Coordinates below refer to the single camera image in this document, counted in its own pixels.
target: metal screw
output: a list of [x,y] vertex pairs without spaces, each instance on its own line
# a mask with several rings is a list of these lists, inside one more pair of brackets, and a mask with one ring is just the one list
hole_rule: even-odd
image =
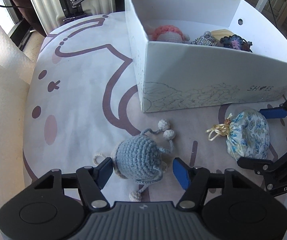
[[94,200],[93,202],[91,202],[91,206],[93,208],[103,208],[107,205],[108,203],[105,200]]
[[179,203],[179,206],[184,209],[193,208],[196,204],[191,200],[184,200]]

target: yellow ribbon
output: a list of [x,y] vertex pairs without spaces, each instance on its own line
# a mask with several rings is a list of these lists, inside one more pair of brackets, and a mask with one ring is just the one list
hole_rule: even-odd
[[210,129],[208,129],[206,132],[210,132],[210,134],[208,135],[208,140],[209,141],[213,141],[214,139],[216,139],[219,135],[220,136],[229,136],[230,135],[230,129],[229,129],[229,124],[226,123],[221,123],[221,124],[217,124],[217,125],[213,125]]

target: pink crocheted toy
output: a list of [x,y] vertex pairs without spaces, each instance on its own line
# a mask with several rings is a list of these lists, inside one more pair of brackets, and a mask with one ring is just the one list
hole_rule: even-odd
[[150,35],[152,41],[167,41],[176,43],[185,43],[190,37],[184,35],[182,31],[173,25],[162,25],[156,28]]

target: fabric pouch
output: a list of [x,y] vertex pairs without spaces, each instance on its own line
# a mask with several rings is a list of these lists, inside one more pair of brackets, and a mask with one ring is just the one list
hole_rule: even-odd
[[266,118],[258,111],[247,109],[232,117],[223,124],[214,125],[209,132],[208,140],[218,136],[227,136],[228,153],[237,161],[240,157],[266,159],[269,148],[269,126]]

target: striped knitted toy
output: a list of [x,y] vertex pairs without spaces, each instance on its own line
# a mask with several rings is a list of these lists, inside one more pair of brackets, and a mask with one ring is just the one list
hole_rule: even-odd
[[[139,202],[141,193],[152,183],[160,181],[163,173],[167,170],[167,164],[161,160],[161,154],[173,152],[173,141],[175,132],[170,130],[170,124],[166,120],[160,120],[159,130],[152,131],[150,128],[142,131],[139,135],[133,136],[119,143],[111,154],[115,173],[122,179],[133,179],[136,183],[142,184],[139,190],[129,194],[131,201]],[[156,142],[150,139],[145,133],[163,133],[163,137],[169,141],[170,150],[157,146]],[[98,165],[97,155],[94,163]]]
[[211,32],[205,32],[200,38],[196,38],[193,42],[193,45],[204,45],[204,46],[217,46],[216,39],[212,37]]

